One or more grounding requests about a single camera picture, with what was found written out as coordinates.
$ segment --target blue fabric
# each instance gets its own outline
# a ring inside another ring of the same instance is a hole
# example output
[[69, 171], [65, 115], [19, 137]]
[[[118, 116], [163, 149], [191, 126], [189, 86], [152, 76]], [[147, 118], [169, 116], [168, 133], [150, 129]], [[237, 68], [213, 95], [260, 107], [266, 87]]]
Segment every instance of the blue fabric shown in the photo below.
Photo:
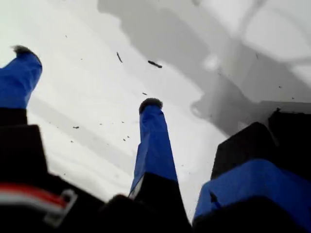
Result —
[[140, 140], [131, 192], [145, 172], [177, 181], [165, 117], [158, 106], [149, 105], [140, 114]]
[[42, 65], [31, 53], [19, 54], [0, 68], [0, 108], [26, 109], [42, 73]]
[[311, 232], [311, 184], [266, 160], [252, 160], [204, 184], [194, 218], [215, 208], [210, 201], [210, 192], [216, 195], [220, 206], [254, 196], [267, 197]]

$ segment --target dark debris particle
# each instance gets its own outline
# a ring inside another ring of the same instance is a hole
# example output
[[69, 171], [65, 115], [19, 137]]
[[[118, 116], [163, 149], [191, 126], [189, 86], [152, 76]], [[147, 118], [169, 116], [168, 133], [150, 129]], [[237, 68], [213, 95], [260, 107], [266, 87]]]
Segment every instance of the dark debris particle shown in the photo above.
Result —
[[152, 61], [148, 61], [149, 64], [152, 64], [158, 68], [162, 68], [162, 66], [160, 66], [159, 64], [155, 63], [155, 62], [152, 62]]
[[117, 52], [117, 56], [118, 56], [118, 59], [120, 60], [120, 62], [123, 63], [118, 52]]

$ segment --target red stripe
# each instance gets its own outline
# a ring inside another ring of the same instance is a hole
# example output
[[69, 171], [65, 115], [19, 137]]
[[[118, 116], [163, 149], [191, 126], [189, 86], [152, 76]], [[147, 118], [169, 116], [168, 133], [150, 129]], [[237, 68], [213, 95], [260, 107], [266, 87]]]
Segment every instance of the red stripe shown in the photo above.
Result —
[[17, 194], [24, 194], [36, 197], [43, 201], [47, 201], [61, 207], [66, 207], [67, 203], [60, 197], [46, 190], [32, 187], [29, 185], [13, 184], [13, 183], [0, 183], [0, 192], [9, 191]]

